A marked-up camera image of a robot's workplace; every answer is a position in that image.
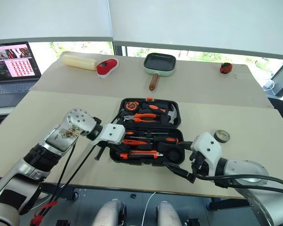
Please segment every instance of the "frying pan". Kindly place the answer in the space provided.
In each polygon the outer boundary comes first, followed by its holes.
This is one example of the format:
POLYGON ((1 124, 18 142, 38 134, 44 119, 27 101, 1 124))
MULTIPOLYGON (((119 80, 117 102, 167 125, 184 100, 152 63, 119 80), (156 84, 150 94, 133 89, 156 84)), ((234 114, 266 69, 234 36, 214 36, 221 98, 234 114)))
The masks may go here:
POLYGON ((146 73, 152 74, 149 90, 153 91, 156 87, 159 76, 168 77, 175 70, 176 58, 172 55, 162 53, 150 53, 147 55, 143 65, 146 73))

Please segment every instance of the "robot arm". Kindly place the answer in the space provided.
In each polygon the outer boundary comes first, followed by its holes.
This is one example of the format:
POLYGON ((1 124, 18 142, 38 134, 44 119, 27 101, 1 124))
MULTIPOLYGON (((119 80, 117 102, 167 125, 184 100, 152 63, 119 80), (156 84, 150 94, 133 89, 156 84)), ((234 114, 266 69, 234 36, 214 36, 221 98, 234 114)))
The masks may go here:
POLYGON ((107 145, 122 143, 123 125, 100 123, 85 110, 72 109, 60 125, 10 169, 0 180, 0 226, 18 225, 19 214, 27 213, 39 196, 40 182, 76 143, 79 135, 87 137, 94 145, 99 142, 107 145))
POLYGON ((184 142, 186 149, 192 150, 190 160, 192 161, 193 173, 181 169, 178 165, 165 163, 175 174, 186 178, 194 183, 196 178, 211 180, 216 186, 228 188, 234 187, 249 202, 261 225, 276 226, 283 223, 283 193, 267 190, 246 188, 246 186, 259 186, 261 188, 271 187, 283 189, 283 185, 262 178, 231 178, 217 179, 216 176, 252 174, 268 176, 267 170, 253 161, 239 161, 222 158, 220 144, 208 132, 195 138, 194 142, 184 142))

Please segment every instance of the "white roller blind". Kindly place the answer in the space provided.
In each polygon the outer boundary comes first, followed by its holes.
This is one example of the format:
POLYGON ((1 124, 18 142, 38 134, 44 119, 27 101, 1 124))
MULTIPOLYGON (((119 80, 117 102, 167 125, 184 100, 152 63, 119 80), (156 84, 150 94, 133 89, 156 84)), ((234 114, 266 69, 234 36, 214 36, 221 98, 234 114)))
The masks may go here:
POLYGON ((283 0, 109 0, 109 8, 116 45, 283 56, 283 0))
POLYGON ((0 0, 0 40, 112 40, 106 0, 0 0))

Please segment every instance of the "laptop screen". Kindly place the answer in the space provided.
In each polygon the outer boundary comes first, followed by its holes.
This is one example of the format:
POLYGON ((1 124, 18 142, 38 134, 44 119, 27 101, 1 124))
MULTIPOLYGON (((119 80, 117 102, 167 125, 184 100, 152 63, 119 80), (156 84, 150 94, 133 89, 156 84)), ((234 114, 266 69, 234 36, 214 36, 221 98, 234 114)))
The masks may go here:
POLYGON ((0 82, 36 80, 40 76, 28 42, 0 44, 0 82))

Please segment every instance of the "laptop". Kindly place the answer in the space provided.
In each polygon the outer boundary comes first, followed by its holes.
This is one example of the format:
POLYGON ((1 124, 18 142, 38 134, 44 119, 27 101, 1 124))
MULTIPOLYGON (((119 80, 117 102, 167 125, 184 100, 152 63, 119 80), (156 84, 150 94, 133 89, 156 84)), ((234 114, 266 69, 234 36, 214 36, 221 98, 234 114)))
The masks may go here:
POLYGON ((41 77, 28 42, 0 44, 0 107, 14 107, 41 77))

